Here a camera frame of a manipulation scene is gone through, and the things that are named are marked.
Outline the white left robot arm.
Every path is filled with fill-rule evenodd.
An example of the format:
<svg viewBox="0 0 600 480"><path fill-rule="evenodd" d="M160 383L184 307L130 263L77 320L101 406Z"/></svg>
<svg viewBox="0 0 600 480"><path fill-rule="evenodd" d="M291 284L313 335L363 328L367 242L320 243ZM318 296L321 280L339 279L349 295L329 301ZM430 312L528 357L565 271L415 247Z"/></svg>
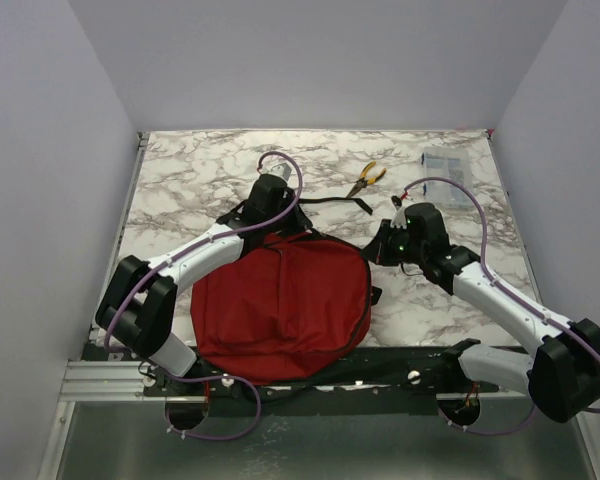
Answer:
<svg viewBox="0 0 600 480"><path fill-rule="evenodd" d="M194 393L202 372L197 356L172 332L178 297L216 269L264 244L267 235L297 219L298 197L287 182L262 174L248 198L201 236L150 260L133 255L117 265L95 314L105 344L116 339L126 349L166 370L181 395Z"/></svg>

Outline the red student backpack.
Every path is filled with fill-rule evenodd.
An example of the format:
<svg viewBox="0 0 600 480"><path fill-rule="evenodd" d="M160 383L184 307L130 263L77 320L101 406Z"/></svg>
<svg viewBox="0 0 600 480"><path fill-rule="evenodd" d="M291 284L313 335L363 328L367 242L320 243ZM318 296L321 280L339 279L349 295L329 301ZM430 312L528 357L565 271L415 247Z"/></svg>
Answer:
<svg viewBox="0 0 600 480"><path fill-rule="evenodd" d="M193 285L197 350L254 384L308 378L360 344L381 294L355 245L276 231Z"/></svg>

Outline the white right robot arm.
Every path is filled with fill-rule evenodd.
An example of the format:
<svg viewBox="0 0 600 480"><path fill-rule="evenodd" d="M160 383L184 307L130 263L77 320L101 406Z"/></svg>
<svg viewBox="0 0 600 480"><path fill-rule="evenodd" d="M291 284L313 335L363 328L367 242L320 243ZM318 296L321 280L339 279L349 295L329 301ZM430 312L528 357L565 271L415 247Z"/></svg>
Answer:
<svg viewBox="0 0 600 480"><path fill-rule="evenodd" d="M499 280L477 253L451 244L434 205L401 207L382 220L362 255L380 266L417 266L429 282L480 310L521 345L516 353L475 340L460 343L439 370L447 389L491 383L527 395L559 423L600 400L600 328L589 319L571 321Z"/></svg>

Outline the aluminium mounting rail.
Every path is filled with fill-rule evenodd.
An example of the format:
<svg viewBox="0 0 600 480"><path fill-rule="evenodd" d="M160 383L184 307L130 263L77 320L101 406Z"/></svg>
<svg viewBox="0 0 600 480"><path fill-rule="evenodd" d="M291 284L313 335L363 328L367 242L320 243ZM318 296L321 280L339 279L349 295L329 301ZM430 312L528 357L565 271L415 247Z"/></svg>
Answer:
<svg viewBox="0 0 600 480"><path fill-rule="evenodd" d="M176 396L167 390L150 393L139 362L71 361L62 381L61 402L169 402L205 404L204 396Z"/></svg>

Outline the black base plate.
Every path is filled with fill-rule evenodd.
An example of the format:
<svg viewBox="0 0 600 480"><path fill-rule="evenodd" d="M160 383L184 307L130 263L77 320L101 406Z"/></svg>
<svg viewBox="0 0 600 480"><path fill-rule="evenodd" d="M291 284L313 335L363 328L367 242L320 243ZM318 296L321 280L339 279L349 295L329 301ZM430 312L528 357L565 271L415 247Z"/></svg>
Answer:
<svg viewBox="0 0 600 480"><path fill-rule="evenodd" d="M176 396L204 396L205 404L162 404L171 416L196 419L250 419L263 416L336 416L407 413L434 415L448 410L473 416L487 401L519 398L519 393L452 372L445 347L359 347L308 379L277 382L251 390L243 384L218 380L208 363L195 367L206 384L185 384L140 363L138 371L150 393L167 390Z"/></svg>

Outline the clear plastic organizer box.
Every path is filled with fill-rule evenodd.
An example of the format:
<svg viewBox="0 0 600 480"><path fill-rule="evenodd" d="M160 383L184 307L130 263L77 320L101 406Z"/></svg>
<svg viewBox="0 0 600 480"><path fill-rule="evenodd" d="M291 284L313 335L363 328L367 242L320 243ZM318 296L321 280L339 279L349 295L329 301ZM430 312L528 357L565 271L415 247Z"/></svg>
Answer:
<svg viewBox="0 0 600 480"><path fill-rule="evenodd" d="M473 193L473 174L466 150L458 148L427 147L421 155L423 175L451 180ZM465 209L472 207L470 198L457 186L427 181L423 186L425 198L437 206Z"/></svg>

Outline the yellow handled pliers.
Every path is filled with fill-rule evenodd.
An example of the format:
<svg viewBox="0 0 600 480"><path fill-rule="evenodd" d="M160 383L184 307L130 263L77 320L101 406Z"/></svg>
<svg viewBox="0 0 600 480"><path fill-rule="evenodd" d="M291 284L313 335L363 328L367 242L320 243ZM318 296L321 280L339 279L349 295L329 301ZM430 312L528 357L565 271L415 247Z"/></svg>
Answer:
<svg viewBox="0 0 600 480"><path fill-rule="evenodd" d="M352 186L351 190L349 191L349 193L346 195L346 198L352 198L355 195L357 195L361 190L367 188L369 185L373 185L375 183L377 183L380 179L382 179L386 172L387 169L386 168L382 168L381 171L375 175L375 176L370 176L369 172L376 166L376 161L371 161L369 162L360 172L358 179L356 180L356 182L354 183L354 185Z"/></svg>

